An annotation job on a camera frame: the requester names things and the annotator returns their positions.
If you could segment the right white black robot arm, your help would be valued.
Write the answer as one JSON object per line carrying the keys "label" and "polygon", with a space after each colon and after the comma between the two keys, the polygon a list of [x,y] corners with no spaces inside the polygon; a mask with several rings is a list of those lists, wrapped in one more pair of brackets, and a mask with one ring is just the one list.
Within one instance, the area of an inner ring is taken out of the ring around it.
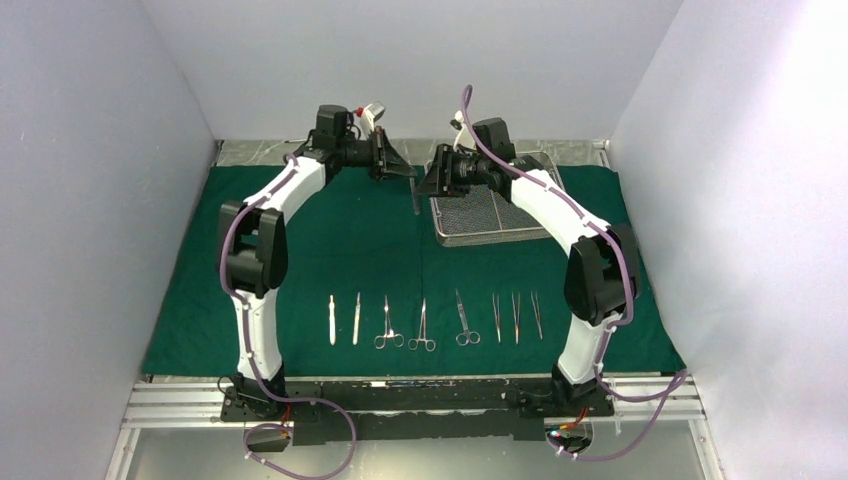
{"label": "right white black robot arm", "polygon": [[487,187],[529,214],[567,255],[564,297],[571,322],[552,370],[552,389],[563,400],[600,385],[603,356],[614,329],[630,313],[641,288],[632,229],[612,225],[581,206],[534,157],[517,154],[500,117],[451,122],[457,135],[437,146],[419,195],[457,197]]}

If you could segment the steel surgical scissors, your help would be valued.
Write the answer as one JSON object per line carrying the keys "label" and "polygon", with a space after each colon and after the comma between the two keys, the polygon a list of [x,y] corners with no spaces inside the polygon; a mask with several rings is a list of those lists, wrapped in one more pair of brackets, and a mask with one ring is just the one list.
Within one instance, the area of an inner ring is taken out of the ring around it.
{"label": "steel surgical scissors", "polygon": [[456,335],[456,342],[460,347],[478,344],[481,341],[481,336],[478,332],[470,328],[468,317],[464,308],[464,304],[458,290],[455,290],[457,312],[461,323],[462,331]]}

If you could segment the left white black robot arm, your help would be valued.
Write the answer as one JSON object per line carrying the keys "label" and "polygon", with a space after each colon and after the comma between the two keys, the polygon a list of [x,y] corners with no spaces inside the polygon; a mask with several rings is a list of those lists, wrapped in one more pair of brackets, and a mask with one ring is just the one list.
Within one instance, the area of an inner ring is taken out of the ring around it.
{"label": "left white black robot arm", "polygon": [[276,302],[289,267],[286,227],[297,211],[345,168],[375,180],[413,178],[416,170],[391,145],[384,128],[369,134],[312,131],[268,184],[219,211],[217,273],[236,311],[237,395],[261,404],[286,399]]}

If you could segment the steel tweezers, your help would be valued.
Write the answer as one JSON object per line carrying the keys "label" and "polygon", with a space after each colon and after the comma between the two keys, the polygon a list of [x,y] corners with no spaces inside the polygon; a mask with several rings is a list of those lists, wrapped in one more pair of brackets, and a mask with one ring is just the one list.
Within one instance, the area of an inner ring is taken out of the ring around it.
{"label": "steel tweezers", "polygon": [[543,326],[542,326],[542,315],[541,315],[539,296],[538,296],[538,293],[536,291],[532,291],[530,293],[530,296],[531,296],[531,305],[532,305],[532,308],[533,308],[533,315],[534,315],[534,320],[535,320],[535,324],[536,324],[536,328],[537,328],[537,333],[538,333],[539,339],[543,340],[544,339],[544,331],[543,331]]}
{"label": "steel tweezers", "polygon": [[520,344],[521,332],[521,294],[519,292],[511,293],[511,305],[513,314],[514,343],[518,346]]}
{"label": "steel tweezers", "polygon": [[498,344],[502,343],[502,320],[500,313],[500,297],[497,292],[491,296],[495,337]]}

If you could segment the steel surgical forceps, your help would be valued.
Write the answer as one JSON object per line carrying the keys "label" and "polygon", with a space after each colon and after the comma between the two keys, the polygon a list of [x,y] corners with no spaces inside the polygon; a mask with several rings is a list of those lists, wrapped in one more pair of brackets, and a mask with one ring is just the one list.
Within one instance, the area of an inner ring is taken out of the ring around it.
{"label": "steel surgical forceps", "polygon": [[423,349],[426,352],[434,352],[436,349],[436,341],[427,335],[427,300],[422,299],[419,326],[417,334],[414,338],[408,341],[408,349],[416,351]]}

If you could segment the wire mesh instrument tray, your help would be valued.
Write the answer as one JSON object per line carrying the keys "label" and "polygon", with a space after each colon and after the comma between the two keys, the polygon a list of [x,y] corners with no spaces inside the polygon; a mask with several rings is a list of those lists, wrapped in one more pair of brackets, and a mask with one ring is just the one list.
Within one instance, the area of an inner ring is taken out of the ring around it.
{"label": "wire mesh instrument tray", "polygon": [[530,214],[485,185],[473,185],[464,197],[430,197],[437,242],[465,247],[549,238]]}

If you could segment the green surgical drape cloth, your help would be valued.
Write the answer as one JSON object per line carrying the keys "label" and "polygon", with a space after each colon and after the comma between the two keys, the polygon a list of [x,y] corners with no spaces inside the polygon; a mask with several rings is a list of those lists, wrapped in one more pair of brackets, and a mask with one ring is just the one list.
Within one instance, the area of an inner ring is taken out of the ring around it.
{"label": "green surgical drape cloth", "polygon": [[[181,246],[142,370],[149,375],[219,377],[239,358],[234,306],[217,273],[223,203],[257,192],[273,166],[216,167],[208,175]],[[277,335],[287,377],[547,374],[562,352],[571,319],[563,296],[567,259],[550,238],[448,248],[430,213],[413,213],[409,185],[376,182],[363,171],[340,173],[311,197],[286,227],[289,268],[277,300]],[[478,344],[460,347],[460,292]],[[540,340],[530,293],[539,296]],[[354,308],[361,324],[352,345]],[[502,343],[495,337],[491,296],[500,297]],[[521,294],[520,344],[514,343],[511,293]],[[328,303],[336,303],[337,341],[329,342]],[[400,348],[374,348],[383,333],[387,295]],[[411,351],[421,302],[434,352]]]}

